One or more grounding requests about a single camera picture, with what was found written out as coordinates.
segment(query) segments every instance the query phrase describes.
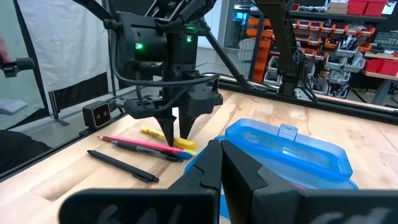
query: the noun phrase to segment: black camera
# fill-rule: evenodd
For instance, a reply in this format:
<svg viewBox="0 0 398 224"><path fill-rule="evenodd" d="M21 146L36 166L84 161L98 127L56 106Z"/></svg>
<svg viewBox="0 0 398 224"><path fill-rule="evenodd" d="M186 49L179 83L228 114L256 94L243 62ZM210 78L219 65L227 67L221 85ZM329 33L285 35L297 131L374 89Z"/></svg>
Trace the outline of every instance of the black camera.
<svg viewBox="0 0 398 224"><path fill-rule="evenodd" d="M111 107L108 102L97 101L83 107L85 125L92 130L99 130L111 121Z"/></svg>

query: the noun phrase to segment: container lid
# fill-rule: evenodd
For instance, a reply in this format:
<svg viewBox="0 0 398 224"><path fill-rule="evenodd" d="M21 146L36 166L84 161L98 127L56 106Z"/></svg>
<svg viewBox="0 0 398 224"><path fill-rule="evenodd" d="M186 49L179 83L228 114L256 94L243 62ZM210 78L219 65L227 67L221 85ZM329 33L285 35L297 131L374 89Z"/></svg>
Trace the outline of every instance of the container lid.
<svg viewBox="0 0 398 224"><path fill-rule="evenodd" d="M298 133L287 124L279 128L252 119L240 119L225 131L245 152L295 167L305 173L334 182L349 180L353 170L341 147Z"/></svg>

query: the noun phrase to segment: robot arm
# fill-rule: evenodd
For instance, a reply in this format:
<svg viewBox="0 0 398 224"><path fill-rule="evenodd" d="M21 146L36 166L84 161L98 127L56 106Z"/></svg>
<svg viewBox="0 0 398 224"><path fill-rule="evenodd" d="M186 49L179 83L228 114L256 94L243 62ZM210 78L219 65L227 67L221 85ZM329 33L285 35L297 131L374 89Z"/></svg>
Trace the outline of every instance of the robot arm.
<svg viewBox="0 0 398 224"><path fill-rule="evenodd" d="M289 12L292 4L293 0L257 0L257 7L271 22L280 52L278 73L282 75L282 84L278 94L295 96L295 89L301 88L309 98L316 100L316 96L305 84L308 75L307 64L305 54L297 47L294 37Z"/></svg>

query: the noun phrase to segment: wooden tabletop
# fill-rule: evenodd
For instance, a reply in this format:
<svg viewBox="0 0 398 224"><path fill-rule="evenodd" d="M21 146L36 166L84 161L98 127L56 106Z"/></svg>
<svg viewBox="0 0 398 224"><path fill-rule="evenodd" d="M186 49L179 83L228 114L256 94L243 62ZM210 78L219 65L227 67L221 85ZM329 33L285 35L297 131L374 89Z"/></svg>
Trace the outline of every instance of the wooden tabletop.
<svg viewBox="0 0 398 224"><path fill-rule="evenodd" d="M376 77L376 78L382 78L382 79L386 79L386 80L398 81L398 77L393 76L393 75L385 75L385 74L380 74L380 73L376 73L376 72L367 72L365 70L361 70L361 72L362 72L362 74L369 76L369 77Z"/></svg>
<svg viewBox="0 0 398 224"><path fill-rule="evenodd" d="M189 139L198 143L197 151L201 151L210 139L223 134L225 128L239 118L252 118L276 126L285 123L298 127L302 134L344 148L354 170L351 180L360 188L398 188L398 126L240 93L221 93L224 104L217 106L212 114L199 117L191 131ZM83 189L167 188L183 174L188 161L171 163L123 151L96 138L99 135L122 135L164 143L141 133L141 126L160 129L154 118L135 120L126 116L0 183L0 223L57 223L62 202ZM160 182L143 183L127 172L91 158L86 153L88 149L96 149L149 171L159 177Z"/></svg>
<svg viewBox="0 0 398 224"><path fill-rule="evenodd" d="M374 53L370 53L370 52L366 52L365 57L398 60L398 57L394 57L394 56L386 55L386 54L374 54Z"/></svg>

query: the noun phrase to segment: blue plastic container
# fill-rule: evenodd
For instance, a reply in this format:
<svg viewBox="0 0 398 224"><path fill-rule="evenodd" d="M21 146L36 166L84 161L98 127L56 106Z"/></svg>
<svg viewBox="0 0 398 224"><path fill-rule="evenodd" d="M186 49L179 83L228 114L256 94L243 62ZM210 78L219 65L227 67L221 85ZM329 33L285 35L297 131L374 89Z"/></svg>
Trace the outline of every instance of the blue plastic container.
<svg viewBox="0 0 398 224"><path fill-rule="evenodd" d="M229 140L262 165L293 184L308 189L358 189L349 180L353 171L344 149L318 139L297 134L297 128L280 128L240 119L226 129ZM185 171L195 163L194 158ZM220 198L220 215L229 218L224 195Z"/></svg>
<svg viewBox="0 0 398 224"><path fill-rule="evenodd" d="M260 154L327 180L349 180L353 170L344 149L297 132L296 127L286 124L278 128L240 119L226 129L224 138L249 154Z"/></svg>

